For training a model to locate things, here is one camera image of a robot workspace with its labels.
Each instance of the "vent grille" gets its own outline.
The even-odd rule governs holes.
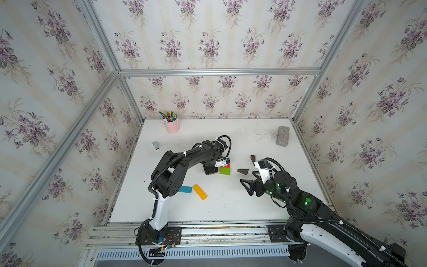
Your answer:
[[[287,245],[266,246],[216,246],[179,247],[166,250],[164,257],[150,257],[149,249],[143,249],[148,259],[190,259],[190,258],[247,258],[290,256]],[[138,248],[100,249],[97,261],[140,260]]]

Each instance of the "white table surface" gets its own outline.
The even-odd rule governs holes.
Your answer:
[[[221,135],[230,136],[232,141],[231,175],[219,172],[206,175],[202,164],[190,168],[183,186],[198,184],[208,197],[202,201],[194,190],[191,194],[178,192],[172,197],[169,221],[287,219],[286,209],[276,206],[267,194],[259,198],[255,194],[249,196],[241,185],[240,179],[255,179],[252,171],[257,169],[252,164],[251,155],[255,155],[257,161],[265,157],[277,160],[297,179],[300,189],[325,202],[288,119],[181,120],[180,124],[180,131],[172,135],[166,132],[163,121],[145,121],[110,222],[141,222],[151,216],[154,196],[147,187],[154,168],[166,151],[183,152],[195,143],[213,141]],[[279,126],[290,128],[287,147],[276,145]],[[154,141],[159,143],[159,150],[154,149]],[[249,169],[249,173],[246,176],[237,169]]]

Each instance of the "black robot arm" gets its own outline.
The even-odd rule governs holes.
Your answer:
[[[302,246],[290,247],[292,260],[303,260],[307,242],[311,242],[355,267],[407,267],[404,248],[396,243],[388,245],[341,218],[320,199],[299,189],[296,179],[274,159],[265,158],[255,166],[259,168],[253,172],[257,179],[240,182],[249,195],[266,193],[286,204],[289,220],[285,226],[269,226],[269,232],[290,241],[305,241]]]

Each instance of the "floral wallpaper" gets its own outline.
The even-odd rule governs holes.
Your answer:
[[[353,2],[103,0],[93,4],[122,69],[163,69],[317,67]],[[363,25],[382,16],[382,5],[373,14],[366,11]]]
[[[103,108],[105,101],[101,103],[13,238],[14,247],[4,252],[0,266],[12,266],[17,258],[22,262],[16,266],[65,263],[68,263],[65,266],[78,266],[90,228],[106,223],[109,199],[136,139],[138,125],[118,86],[105,100],[109,109],[116,113],[116,122],[108,119]],[[8,205],[7,197],[0,201],[2,208]],[[44,245],[34,246],[36,242]],[[47,248],[53,257],[43,256]]]
[[[131,77],[142,115],[181,119],[292,117],[313,76]]]
[[[427,261],[426,20],[425,1],[368,1],[297,121],[339,213],[412,267]]]
[[[2,221],[111,69],[78,1],[2,0],[0,25]],[[105,222],[106,199],[137,127],[114,87],[2,251],[0,266],[77,265],[88,229]]]

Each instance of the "black cable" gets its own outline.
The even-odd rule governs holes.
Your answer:
[[[271,161],[272,163],[276,164],[279,167],[280,171],[282,171],[282,173],[283,173],[283,175],[285,177],[285,185],[286,185],[287,188],[289,188],[289,182],[288,182],[288,178],[290,177],[289,173],[287,171],[285,171],[285,169],[282,167],[282,165],[280,165],[280,163],[278,163],[276,160],[274,160],[272,158],[265,158],[265,159],[268,160],[268,161]],[[293,214],[293,211],[290,209],[290,205],[289,205],[289,191],[286,191],[286,193],[285,193],[285,204],[286,204],[286,208],[287,208],[289,216],[294,221],[296,221],[298,223],[302,223],[302,224],[340,223],[339,220],[332,220],[332,219],[305,221],[305,220],[300,220],[300,219],[296,218],[295,215]],[[381,246],[379,246],[378,244],[376,244],[373,240],[371,240],[369,237],[367,237],[365,234],[363,234],[358,228],[354,227],[352,224],[343,223],[343,225],[345,225],[346,227],[354,230],[356,233],[358,233],[360,236],[362,236],[364,239],[366,239],[371,245],[373,245],[378,250],[381,249]],[[387,255],[389,258],[394,259],[401,266],[408,267],[404,262],[402,262],[401,260],[399,260],[395,256],[391,255],[387,251],[383,250],[382,253],[384,253],[385,255]]]
[[[226,157],[228,157],[228,155],[230,154],[230,150],[231,150],[231,138],[228,135],[222,135],[222,136],[219,136],[218,139],[221,139],[223,137],[227,138],[228,141],[230,141],[230,145],[228,146],[227,156],[226,156]]]
[[[273,200],[273,202],[274,202],[277,206],[279,206],[279,208],[286,208],[286,204],[285,204],[285,206],[283,206],[283,207],[282,207],[282,206],[280,206],[280,205],[279,205],[279,203],[277,203],[277,202],[275,202],[275,201],[274,201],[274,199],[273,199],[273,197],[272,197],[272,196],[270,196],[270,197],[271,197],[271,200]]]

